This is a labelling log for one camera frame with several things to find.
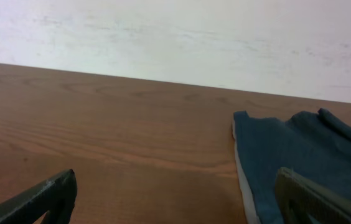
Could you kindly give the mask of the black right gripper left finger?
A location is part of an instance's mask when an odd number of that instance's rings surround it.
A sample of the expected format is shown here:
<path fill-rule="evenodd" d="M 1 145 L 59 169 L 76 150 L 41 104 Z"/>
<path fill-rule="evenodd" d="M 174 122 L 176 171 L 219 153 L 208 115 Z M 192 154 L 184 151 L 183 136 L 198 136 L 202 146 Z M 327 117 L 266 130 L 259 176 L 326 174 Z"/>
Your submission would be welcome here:
<path fill-rule="evenodd" d="M 64 170 L 0 203 L 0 224 L 68 224 L 75 207 L 77 180 L 73 170 Z"/>

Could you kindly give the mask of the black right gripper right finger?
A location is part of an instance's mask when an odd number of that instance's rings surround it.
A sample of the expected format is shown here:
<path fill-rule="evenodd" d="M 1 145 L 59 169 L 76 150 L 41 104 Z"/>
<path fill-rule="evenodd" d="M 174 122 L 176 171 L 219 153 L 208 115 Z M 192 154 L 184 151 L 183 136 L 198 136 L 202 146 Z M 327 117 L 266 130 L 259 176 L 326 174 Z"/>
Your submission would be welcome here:
<path fill-rule="evenodd" d="M 274 194 L 284 223 L 351 223 L 351 201 L 281 167 Z"/>

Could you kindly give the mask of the dark blue shorts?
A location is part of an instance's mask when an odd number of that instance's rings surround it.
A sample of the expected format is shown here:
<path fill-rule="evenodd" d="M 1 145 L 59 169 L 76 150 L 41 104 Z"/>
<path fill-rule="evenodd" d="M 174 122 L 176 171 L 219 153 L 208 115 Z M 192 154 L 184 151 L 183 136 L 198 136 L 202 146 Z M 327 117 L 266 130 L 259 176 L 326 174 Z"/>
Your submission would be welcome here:
<path fill-rule="evenodd" d="M 274 186 L 281 167 L 351 200 L 351 127 L 330 111 L 287 121 L 233 115 L 232 135 L 248 223 L 282 223 Z"/>

